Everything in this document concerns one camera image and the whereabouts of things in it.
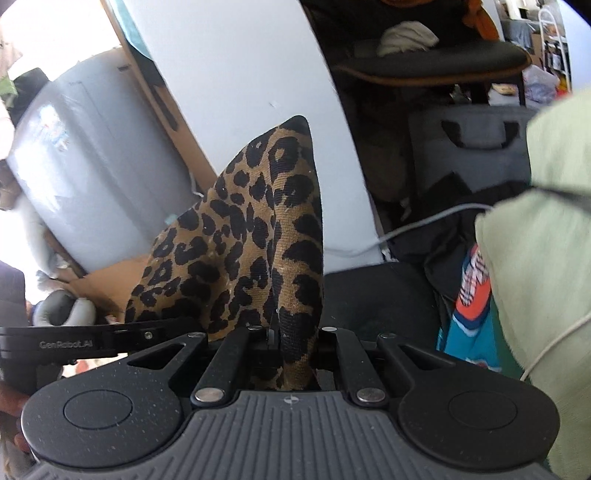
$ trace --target white cable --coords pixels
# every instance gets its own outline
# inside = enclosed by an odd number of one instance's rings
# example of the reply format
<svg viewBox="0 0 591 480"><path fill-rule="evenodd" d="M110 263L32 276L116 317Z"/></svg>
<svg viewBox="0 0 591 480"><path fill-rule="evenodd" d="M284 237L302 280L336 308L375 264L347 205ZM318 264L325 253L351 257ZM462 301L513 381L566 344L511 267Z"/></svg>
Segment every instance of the white cable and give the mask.
<svg viewBox="0 0 591 480"><path fill-rule="evenodd" d="M591 312L585 315L583 318L577 320L574 324L572 324L569 328L567 328L564 332L562 332L558 337L552 340L546 347L540 352L540 354L535 358L535 360L531 363L531 365L525 369L523 375L521 375L520 380L523 382L530 376L531 371L536 367L537 364L541 362L544 356L550 352L556 345L558 345L562 340L568 337L571 333L576 332L582 326L587 325L591 321Z"/></svg>
<svg viewBox="0 0 591 480"><path fill-rule="evenodd" d="M390 233L386 233L386 235L374 240L371 244L357 250L325 247L324 251L335 254L338 257L357 257L358 255L364 254L366 251L377 247L379 244L382 244L385 241L394 238L395 236L402 235L403 233L414 230L415 228L429 225L429 223L437 222L438 220L453 215L454 213L462 212L464 210L490 210L491 208L492 207L490 205L485 205L484 203L462 203L460 205L448 208L442 212L436 213L435 215L431 215L430 217L427 217L423 220L419 220L418 222L409 223L408 225L404 225L400 228L397 228L396 230L392 230Z"/></svg>

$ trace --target finger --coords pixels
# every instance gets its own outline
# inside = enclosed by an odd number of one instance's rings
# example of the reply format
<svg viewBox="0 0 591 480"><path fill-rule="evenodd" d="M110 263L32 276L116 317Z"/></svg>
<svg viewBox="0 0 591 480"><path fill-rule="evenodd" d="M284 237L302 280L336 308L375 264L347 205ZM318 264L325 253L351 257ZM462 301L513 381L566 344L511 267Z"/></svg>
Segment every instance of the finger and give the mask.
<svg viewBox="0 0 591 480"><path fill-rule="evenodd" d="M0 411L18 417L29 397L0 382Z"/></svg>
<svg viewBox="0 0 591 480"><path fill-rule="evenodd" d="M14 445L22 452L31 453L31 448L22 433L17 433L14 437Z"/></svg>

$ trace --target gray storage box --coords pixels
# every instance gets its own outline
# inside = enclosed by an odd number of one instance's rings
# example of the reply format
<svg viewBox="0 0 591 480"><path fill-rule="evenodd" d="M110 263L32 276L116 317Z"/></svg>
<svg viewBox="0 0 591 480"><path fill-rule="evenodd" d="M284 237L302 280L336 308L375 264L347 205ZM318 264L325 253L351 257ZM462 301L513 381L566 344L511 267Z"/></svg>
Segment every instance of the gray storage box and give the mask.
<svg viewBox="0 0 591 480"><path fill-rule="evenodd" d="M197 197L119 48L46 84L7 159L31 203L88 272L148 253Z"/></svg>
<svg viewBox="0 0 591 480"><path fill-rule="evenodd" d="M522 106L462 105L409 118L419 194L451 172L471 191L529 181L525 127L536 114Z"/></svg>

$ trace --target plastic bag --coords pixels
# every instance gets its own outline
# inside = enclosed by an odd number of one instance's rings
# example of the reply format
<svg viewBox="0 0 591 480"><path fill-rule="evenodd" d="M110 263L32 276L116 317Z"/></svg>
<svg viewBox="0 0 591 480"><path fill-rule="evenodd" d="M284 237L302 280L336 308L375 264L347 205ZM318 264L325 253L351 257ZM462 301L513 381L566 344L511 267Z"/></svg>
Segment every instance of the plastic bag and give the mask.
<svg viewBox="0 0 591 480"><path fill-rule="evenodd" d="M523 71L523 80L527 98L545 105L556 98L556 87L560 84L560 79L551 73L530 65Z"/></svg>

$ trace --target metal screw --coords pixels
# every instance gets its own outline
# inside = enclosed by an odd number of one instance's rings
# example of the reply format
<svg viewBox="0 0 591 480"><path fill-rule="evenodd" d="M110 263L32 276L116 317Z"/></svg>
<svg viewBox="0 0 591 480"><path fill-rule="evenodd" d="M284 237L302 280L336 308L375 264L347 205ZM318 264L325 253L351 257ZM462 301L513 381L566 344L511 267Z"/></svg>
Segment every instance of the metal screw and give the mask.
<svg viewBox="0 0 591 480"><path fill-rule="evenodd" d="M195 400L203 403L212 403L220 401L224 396L224 391L221 388L206 387L200 388L195 392Z"/></svg>
<svg viewBox="0 0 591 480"><path fill-rule="evenodd" d="M378 403L386 398L386 394L379 388L362 388L357 392L357 398L365 403Z"/></svg>

